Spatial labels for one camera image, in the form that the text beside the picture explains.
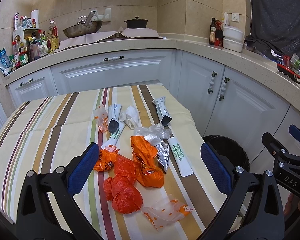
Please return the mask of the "person's right hand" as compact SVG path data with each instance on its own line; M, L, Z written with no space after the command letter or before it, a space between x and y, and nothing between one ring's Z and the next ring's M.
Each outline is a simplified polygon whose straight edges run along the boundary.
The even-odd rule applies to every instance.
M300 199L298 197L295 197L293 193L290 193L283 211L284 216L286 217L290 215L293 211L296 210L296 207L300 211Z

